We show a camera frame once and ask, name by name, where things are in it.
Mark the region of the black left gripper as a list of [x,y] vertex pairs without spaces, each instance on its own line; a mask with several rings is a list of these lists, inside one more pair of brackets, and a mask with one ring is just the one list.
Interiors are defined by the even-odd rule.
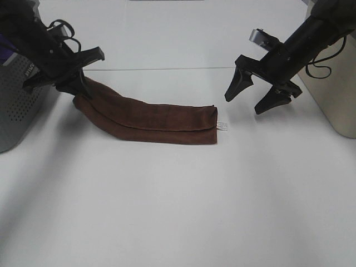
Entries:
[[83,68],[104,60],[105,54],[99,47],[73,53],[66,59],[42,59],[43,65],[39,67],[41,71],[25,80],[22,89],[27,93],[32,93],[36,88],[54,83],[59,92],[74,96],[82,94],[92,99],[93,94],[86,82]]

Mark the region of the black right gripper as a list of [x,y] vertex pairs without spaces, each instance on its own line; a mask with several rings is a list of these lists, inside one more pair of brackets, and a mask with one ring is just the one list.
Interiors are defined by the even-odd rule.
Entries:
[[225,100],[232,101],[239,93],[253,85],[252,75],[274,85],[256,104],[256,114],[291,102],[290,94],[297,98],[302,91],[290,80],[299,71],[300,64],[292,59],[284,45],[280,44],[269,51],[261,60],[240,55],[230,86],[225,92]]

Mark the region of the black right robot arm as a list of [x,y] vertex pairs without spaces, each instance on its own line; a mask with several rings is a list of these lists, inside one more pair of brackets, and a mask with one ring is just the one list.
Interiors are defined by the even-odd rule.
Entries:
[[235,72],[225,92],[227,102],[253,85],[257,76],[272,85],[256,104],[256,114],[287,105],[302,90],[291,81],[302,68],[316,62],[318,54],[339,39],[355,31],[355,1],[317,1],[309,17],[285,41],[262,29],[252,31],[249,40],[267,50],[261,60],[240,55],[235,61]]

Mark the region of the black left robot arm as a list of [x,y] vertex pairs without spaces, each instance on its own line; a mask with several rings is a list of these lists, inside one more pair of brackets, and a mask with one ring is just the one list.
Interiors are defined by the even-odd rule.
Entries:
[[1,1],[1,34],[9,50],[31,61],[38,72],[22,88],[53,85],[59,92],[92,98],[83,68],[105,59],[99,47],[83,50],[75,30],[63,19],[45,25],[35,13],[36,1]]

